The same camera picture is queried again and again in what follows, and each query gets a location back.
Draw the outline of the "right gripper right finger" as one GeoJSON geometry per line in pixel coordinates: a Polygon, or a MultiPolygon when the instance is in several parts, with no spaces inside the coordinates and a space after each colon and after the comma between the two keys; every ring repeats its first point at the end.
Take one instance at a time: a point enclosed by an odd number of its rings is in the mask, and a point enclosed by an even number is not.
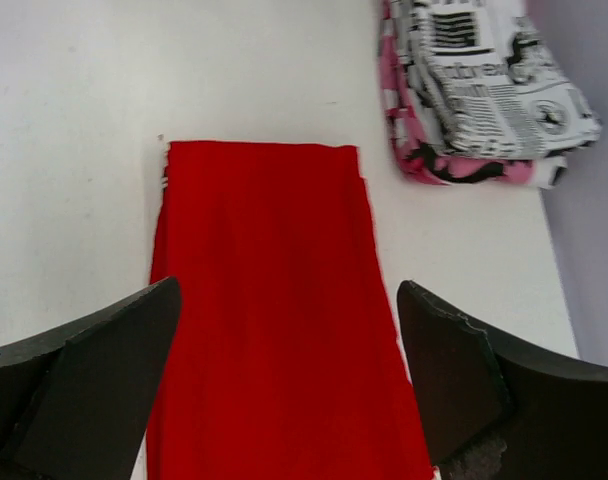
{"type": "Polygon", "coordinates": [[[403,348],[442,479],[608,479],[608,367],[537,346],[413,281],[403,348]]]}

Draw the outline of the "red trousers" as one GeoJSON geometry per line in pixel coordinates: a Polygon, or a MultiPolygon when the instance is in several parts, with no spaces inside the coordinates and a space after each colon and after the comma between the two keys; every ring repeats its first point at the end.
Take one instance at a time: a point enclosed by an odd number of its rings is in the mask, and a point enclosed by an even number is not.
{"type": "Polygon", "coordinates": [[[353,146],[176,141],[151,277],[182,311],[152,479],[430,479],[353,146]]]}

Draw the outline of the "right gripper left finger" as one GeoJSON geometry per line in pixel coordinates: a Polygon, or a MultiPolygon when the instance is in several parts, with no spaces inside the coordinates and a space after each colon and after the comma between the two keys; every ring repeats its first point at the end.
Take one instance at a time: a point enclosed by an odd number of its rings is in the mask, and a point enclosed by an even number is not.
{"type": "Polygon", "coordinates": [[[167,277],[0,347],[0,479],[131,477],[181,312],[167,277]]]}

